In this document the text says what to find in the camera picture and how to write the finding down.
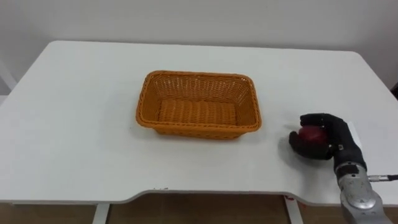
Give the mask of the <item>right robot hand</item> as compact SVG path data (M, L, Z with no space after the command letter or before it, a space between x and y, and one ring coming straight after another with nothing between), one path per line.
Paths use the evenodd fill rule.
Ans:
M334 167L345 162L354 162L367 169L360 147L355 143L348 123L328 113L309 113L300 116L300 125L316 126L326 132L325 142L311 142L295 131L289 134L293 151L307 159L334 160Z

